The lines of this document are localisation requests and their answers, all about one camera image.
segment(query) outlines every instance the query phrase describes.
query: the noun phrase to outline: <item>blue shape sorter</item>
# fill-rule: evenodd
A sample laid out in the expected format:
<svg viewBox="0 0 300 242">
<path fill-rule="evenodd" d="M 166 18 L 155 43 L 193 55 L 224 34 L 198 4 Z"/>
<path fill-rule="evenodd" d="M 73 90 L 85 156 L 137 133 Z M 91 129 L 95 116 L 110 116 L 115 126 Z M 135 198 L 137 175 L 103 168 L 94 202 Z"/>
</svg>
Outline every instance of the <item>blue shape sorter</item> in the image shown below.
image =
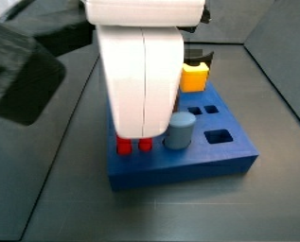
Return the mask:
<svg viewBox="0 0 300 242">
<path fill-rule="evenodd" d="M 178 110 L 196 115 L 188 148 L 165 148 L 162 134 L 153 138 L 149 152 L 141 151 L 138 140 L 133 140 L 129 155 L 117 154 L 115 130 L 109 115 L 107 176 L 114 191 L 244 173 L 252 166 L 258 151 L 210 82 L 204 92 L 180 93 Z"/>
</svg>

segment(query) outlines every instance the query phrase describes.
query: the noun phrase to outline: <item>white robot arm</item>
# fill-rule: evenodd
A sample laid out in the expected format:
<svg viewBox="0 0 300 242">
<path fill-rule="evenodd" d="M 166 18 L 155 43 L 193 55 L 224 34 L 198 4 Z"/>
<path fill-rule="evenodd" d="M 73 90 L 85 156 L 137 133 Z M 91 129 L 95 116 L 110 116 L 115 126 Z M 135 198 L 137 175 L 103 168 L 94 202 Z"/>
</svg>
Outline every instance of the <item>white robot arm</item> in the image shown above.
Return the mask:
<svg viewBox="0 0 300 242">
<path fill-rule="evenodd" d="M 177 26 L 196 26 L 204 0 L 86 0 L 97 25 L 110 108 L 123 138 L 169 126 L 184 62 Z"/>
</svg>

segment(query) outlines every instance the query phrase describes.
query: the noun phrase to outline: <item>hole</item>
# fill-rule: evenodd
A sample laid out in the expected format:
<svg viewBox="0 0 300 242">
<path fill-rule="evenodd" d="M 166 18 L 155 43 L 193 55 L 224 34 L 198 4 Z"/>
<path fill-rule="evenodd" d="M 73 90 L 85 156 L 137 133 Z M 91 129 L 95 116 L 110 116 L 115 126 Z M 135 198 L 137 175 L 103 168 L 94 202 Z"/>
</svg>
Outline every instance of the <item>hole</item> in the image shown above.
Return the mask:
<svg viewBox="0 0 300 242">
<path fill-rule="evenodd" d="M 205 111 L 208 113 L 217 113 L 217 112 L 220 112 L 214 105 L 205 106 L 204 108 L 205 108 Z"/>
<path fill-rule="evenodd" d="M 233 137 L 228 130 L 205 131 L 205 138 L 209 144 L 220 144 L 233 141 Z"/>
<path fill-rule="evenodd" d="M 188 111 L 194 114 L 194 115 L 201 115 L 202 114 L 202 111 L 198 107 L 190 107 L 188 108 Z"/>
</svg>

